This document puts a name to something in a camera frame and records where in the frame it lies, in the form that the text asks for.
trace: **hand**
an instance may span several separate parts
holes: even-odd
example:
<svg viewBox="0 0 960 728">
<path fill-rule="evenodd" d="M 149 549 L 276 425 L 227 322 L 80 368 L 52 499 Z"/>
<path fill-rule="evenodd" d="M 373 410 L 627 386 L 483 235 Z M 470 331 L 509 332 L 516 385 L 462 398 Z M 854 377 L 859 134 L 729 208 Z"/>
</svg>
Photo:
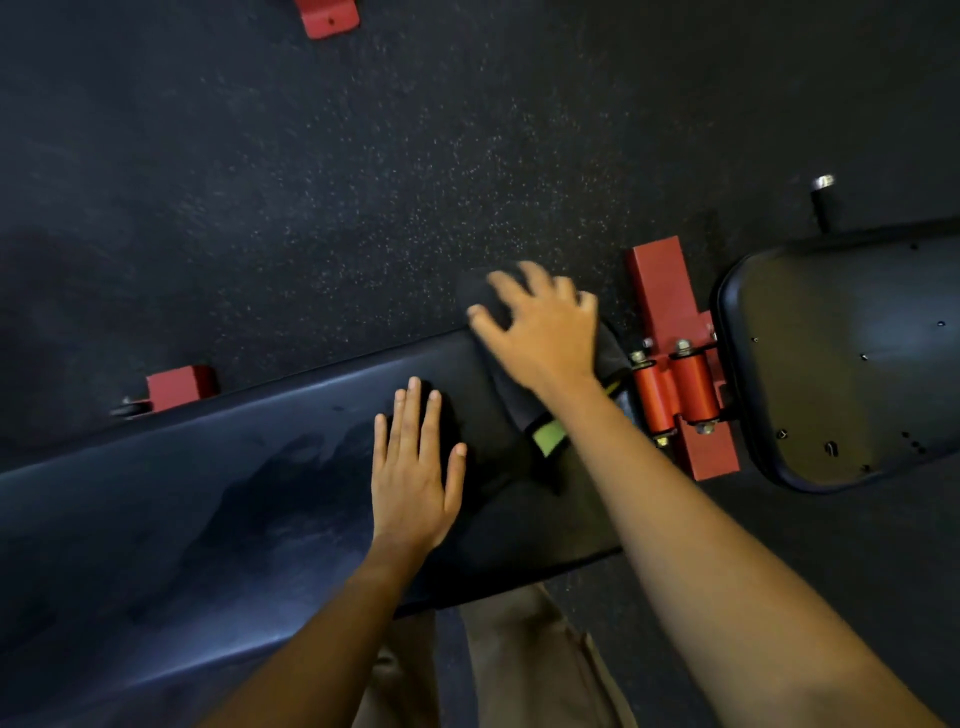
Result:
<svg viewBox="0 0 960 728">
<path fill-rule="evenodd" d="M 536 263 L 519 264 L 530 293 L 506 273 L 487 276 L 514 314 L 504 331 L 482 305 L 468 310 L 470 327 L 514 380 L 550 406 L 550 401 L 584 381 L 595 382 L 593 348 L 597 300 L 569 278 L 551 278 Z"/>
<path fill-rule="evenodd" d="M 440 482 L 441 405 L 433 390 L 421 429 L 420 380 L 412 376 L 409 389 L 396 391 L 389 443 L 387 418 L 373 422 L 373 544 L 401 549 L 415 569 L 457 518 L 467 471 L 467 446 L 459 443 L 447 461 L 446 488 Z"/>
</svg>

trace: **left hand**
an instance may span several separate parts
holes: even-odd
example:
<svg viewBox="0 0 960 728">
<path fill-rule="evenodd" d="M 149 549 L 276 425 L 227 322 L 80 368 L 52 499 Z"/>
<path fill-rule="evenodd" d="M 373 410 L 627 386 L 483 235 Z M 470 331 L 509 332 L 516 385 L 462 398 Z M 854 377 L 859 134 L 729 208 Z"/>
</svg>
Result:
<svg viewBox="0 0 960 728">
<path fill-rule="evenodd" d="M 422 560 L 440 545 L 460 512 L 467 446 L 459 443 L 446 466 L 446 487 L 440 482 L 440 408 L 433 390 L 420 427 L 420 380 L 410 378 L 396 391 L 394 423 L 387 436 L 387 418 L 373 422 L 373 544 L 407 550 Z"/>
</svg>

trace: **red steel tube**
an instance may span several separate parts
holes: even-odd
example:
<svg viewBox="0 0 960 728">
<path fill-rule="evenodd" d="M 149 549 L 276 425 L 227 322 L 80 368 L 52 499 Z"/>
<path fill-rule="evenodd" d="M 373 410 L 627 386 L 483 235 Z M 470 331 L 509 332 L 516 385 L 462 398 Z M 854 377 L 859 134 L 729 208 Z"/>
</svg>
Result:
<svg viewBox="0 0 960 728">
<path fill-rule="evenodd" d="M 680 412 L 687 422 L 694 425 L 720 417 L 720 402 L 703 352 L 672 359 L 670 369 L 677 382 Z"/>
<path fill-rule="evenodd" d="M 636 389 L 643 402 L 643 414 L 647 418 L 650 434 L 656 437 L 674 429 L 673 410 L 664 381 L 657 367 L 645 367 L 634 371 Z"/>
</svg>

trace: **green tag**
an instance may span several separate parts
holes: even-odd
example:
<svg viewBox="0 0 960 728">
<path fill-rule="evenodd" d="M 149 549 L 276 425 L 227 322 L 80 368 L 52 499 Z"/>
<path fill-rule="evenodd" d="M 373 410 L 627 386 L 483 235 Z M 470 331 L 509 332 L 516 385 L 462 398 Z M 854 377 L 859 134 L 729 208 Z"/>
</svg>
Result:
<svg viewBox="0 0 960 728">
<path fill-rule="evenodd" d="M 620 382 L 615 381 L 607 387 L 607 394 L 611 395 L 620 386 Z M 566 439 L 566 430 L 556 420 L 551 420 L 546 425 L 534 432 L 534 442 L 543 453 L 543 457 L 550 457 L 550 453 L 557 449 Z"/>
</svg>

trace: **sweat mark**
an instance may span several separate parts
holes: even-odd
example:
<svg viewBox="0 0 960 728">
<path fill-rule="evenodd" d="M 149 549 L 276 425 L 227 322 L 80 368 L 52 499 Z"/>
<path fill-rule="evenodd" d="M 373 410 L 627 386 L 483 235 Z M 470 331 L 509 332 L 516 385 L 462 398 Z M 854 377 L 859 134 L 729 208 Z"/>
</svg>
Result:
<svg viewBox="0 0 960 728">
<path fill-rule="evenodd" d="M 220 505 L 187 547 L 159 594 L 127 611 L 153 626 L 188 618 L 204 603 L 240 600 L 251 581 L 275 571 L 318 570 L 332 546 L 362 551 L 372 533 L 372 427 L 350 429 L 323 458 L 324 438 L 302 435 L 250 478 L 224 490 Z M 297 546 L 306 544 L 306 551 Z M 309 552 L 310 563 L 295 563 Z"/>
</svg>

